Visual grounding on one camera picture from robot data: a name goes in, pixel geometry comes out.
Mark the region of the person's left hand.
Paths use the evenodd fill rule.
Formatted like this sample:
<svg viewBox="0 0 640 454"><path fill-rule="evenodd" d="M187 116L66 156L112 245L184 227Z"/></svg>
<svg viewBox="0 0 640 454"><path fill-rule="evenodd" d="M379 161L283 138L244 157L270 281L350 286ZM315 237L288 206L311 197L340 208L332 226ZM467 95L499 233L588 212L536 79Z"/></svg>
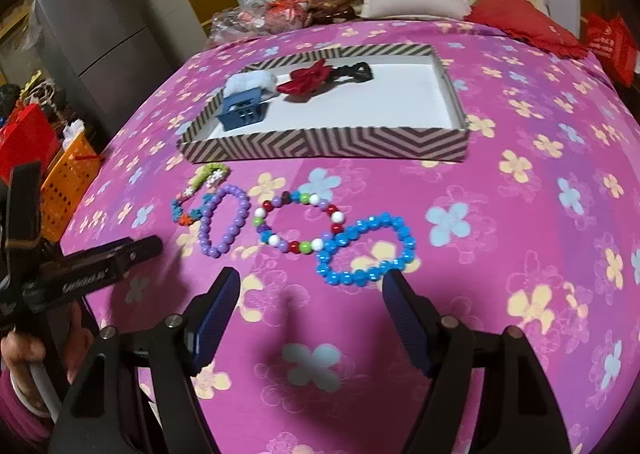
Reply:
<svg viewBox="0 0 640 454"><path fill-rule="evenodd" d="M93 334L82 325L81 306L74 301L68 308L68 334L62 353L68 382L74 381L92 343ZM47 413L47 405L32 377L32 365L40 364L46 356L43 343L27 333L12 330L1 340L1 354L21 402L29 411Z"/></svg>

